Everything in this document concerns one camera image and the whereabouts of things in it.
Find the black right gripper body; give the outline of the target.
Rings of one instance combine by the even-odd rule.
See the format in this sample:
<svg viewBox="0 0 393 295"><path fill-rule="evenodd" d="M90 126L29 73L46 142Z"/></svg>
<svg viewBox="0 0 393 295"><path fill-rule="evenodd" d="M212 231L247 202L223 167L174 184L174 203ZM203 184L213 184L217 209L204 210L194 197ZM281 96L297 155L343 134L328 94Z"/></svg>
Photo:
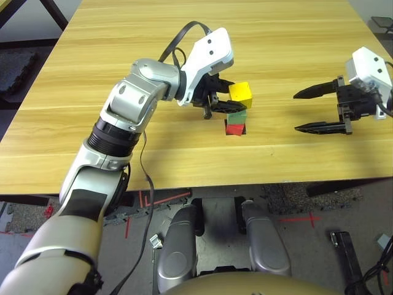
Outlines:
<svg viewBox="0 0 393 295"><path fill-rule="evenodd" d="M344 83L344 77L337 77L337 110L339 123L336 132L352 134L351 122L376 114L376 104L369 93Z"/></svg>

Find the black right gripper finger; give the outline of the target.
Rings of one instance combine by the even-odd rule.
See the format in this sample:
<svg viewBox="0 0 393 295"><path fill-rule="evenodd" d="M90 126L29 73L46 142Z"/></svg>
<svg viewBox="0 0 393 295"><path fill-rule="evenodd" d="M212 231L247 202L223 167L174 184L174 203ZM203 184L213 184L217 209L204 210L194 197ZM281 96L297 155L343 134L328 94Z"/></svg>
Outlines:
<svg viewBox="0 0 393 295"><path fill-rule="evenodd" d="M312 99L322 97L323 95L335 93L338 87L338 80L312 85L296 93L294 99Z"/></svg>
<svg viewBox="0 0 393 295"><path fill-rule="evenodd" d="M345 124L342 122L312 122L297 126L295 130L316 135L346 134Z"/></svg>

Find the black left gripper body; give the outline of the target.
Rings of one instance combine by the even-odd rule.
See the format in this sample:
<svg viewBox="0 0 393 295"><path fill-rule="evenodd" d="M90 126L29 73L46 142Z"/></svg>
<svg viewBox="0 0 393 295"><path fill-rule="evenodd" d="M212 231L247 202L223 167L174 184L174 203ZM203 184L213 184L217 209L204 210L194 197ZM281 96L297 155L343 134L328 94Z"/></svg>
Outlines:
<svg viewBox="0 0 393 295"><path fill-rule="evenodd" d="M203 110L203 119L212 117L214 104L219 101L219 79L219 74L205 74L193 92L192 105Z"/></svg>

